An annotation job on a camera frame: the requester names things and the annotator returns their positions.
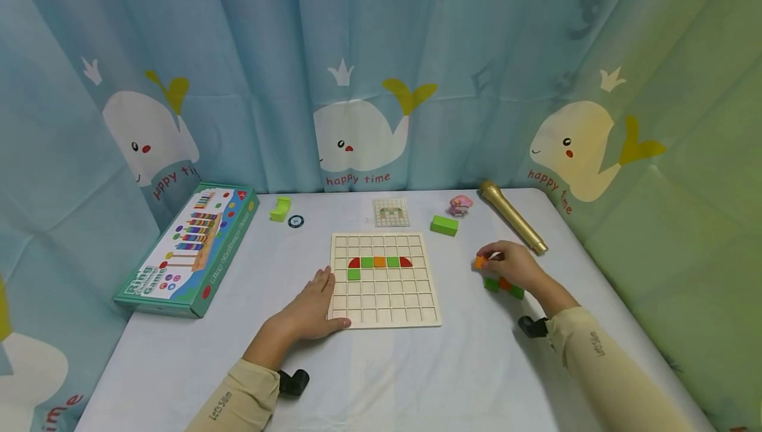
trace crown print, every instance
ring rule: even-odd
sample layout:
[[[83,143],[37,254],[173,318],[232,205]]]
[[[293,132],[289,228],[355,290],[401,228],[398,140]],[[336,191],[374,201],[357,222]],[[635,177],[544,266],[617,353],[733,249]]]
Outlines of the crown print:
[[[82,63],[85,64],[85,69],[82,70],[82,73],[85,74],[86,77],[90,78],[90,81],[95,84],[95,86],[100,85],[101,81],[103,81],[103,78],[101,77],[101,73],[97,71],[97,59],[93,59],[92,63],[87,63],[87,60],[85,60],[85,57],[81,57]]]
[[[338,69],[329,67],[329,71],[332,75],[334,75],[334,78],[336,78],[336,85],[338,86],[349,86],[349,78],[352,76],[352,70],[354,69],[355,66],[352,65],[347,71],[347,66],[344,63],[344,58],[341,59],[341,63],[338,65]]]
[[[614,88],[627,81],[624,78],[618,77],[618,71],[621,69],[622,67],[620,66],[611,73],[607,73],[606,70],[601,70],[601,90],[606,90],[611,93]]]

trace hand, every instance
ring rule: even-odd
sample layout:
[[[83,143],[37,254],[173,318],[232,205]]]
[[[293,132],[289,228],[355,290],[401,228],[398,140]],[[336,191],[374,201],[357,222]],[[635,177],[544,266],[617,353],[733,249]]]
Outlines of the hand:
[[[349,327],[349,318],[326,320],[336,277],[331,267],[318,270],[294,301],[267,320],[243,354],[244,361],[277,371],[291,345]]]
[[[349,327],[352,324],[349,318],[325,319],[335,285],[331,267],[318,270],[315,278],[272,321],[281,323],[296,339],[317,339]]]
[[[480,248],[477,257],[488,258],[486,270],[498,273],[512,285],[532,292],[548,276],[528,249],[512,241],[501,240]]]

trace wooden grid board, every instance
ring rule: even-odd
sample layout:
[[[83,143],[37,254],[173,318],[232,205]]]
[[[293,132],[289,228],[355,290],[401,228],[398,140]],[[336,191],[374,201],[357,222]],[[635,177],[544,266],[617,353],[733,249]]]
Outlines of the wooden grid board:
[[[331,268],[329,318],[350,318],[351,329],[442,326],[421,233],[334,234]]]

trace white table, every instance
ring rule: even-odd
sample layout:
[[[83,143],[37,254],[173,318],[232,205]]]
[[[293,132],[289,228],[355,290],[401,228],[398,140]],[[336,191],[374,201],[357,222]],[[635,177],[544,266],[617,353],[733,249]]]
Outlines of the white table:
[[[429,231],[450,198],[475,200],[456,237]],[[538,262],[555,276],[691,418],[713,431],[546,196],[503,190],[550,248]],[[470,270],[478,248],[519,241],[475,191],[292,195],[301,228],[269,220],[261,206],[206,317],[135,313],[95,389],[78,432],[182,431],[267,317],[329,263],[332,232],[375,231],[372,199],[405,197],[410,228],[422,232],[442,310],[441,327],[343,331],[303,343],[282,367],[311,377],[301,398],[281,398],[275,431],[598,431],[581,392],[546,339],[530,340],[517,318],[542,316],[483,288]]]

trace pink toy figure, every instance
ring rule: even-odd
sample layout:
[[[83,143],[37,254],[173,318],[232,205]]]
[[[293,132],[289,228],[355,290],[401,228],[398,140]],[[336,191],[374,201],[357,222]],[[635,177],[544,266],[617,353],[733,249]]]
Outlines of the pink toy figure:
[[[468,207],[471,207],[473,203],[466,196],[457,196],[450,201],[450,208],[447,212],[450,212],[451,216],[463,217],[468,213]]]

